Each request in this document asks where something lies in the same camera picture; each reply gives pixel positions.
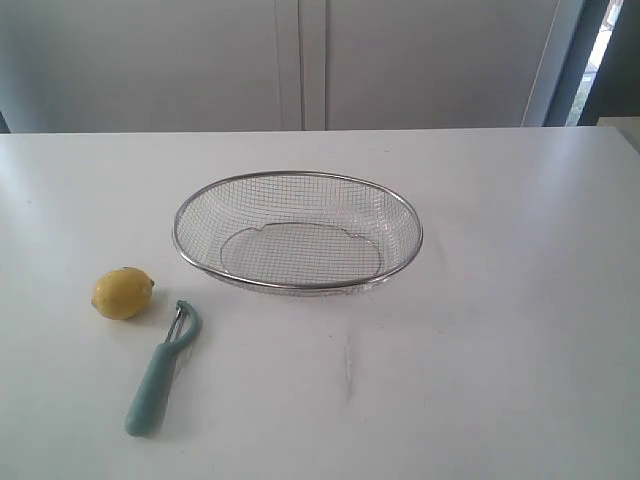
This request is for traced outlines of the white cabinet doors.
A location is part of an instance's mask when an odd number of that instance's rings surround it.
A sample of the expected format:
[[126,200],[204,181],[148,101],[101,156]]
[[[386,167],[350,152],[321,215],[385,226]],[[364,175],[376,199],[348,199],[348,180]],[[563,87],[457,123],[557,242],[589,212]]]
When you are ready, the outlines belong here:
[[5,1],[10,130],[539,126],[577,1]]

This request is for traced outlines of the yellow lemon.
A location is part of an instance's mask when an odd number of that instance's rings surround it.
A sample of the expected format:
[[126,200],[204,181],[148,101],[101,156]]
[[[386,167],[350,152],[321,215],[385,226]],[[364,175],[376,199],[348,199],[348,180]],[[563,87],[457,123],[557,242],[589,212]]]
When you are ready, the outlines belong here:
[[143,271],[123,267],[102,275],[92,291],[91,305],[112,320],[127,320],[147,308],[155,282]]

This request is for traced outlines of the teal handled peeler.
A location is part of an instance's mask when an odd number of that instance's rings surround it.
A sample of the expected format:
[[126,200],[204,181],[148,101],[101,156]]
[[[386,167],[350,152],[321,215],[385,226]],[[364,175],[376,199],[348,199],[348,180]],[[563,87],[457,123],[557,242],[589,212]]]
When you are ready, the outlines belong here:
[[124,428],[133,437],[153,436],[164,419],[176,363],[202,330],[202,320],[184,300],[176,302],[176,314],[165,340],[155,348],[125,418]]

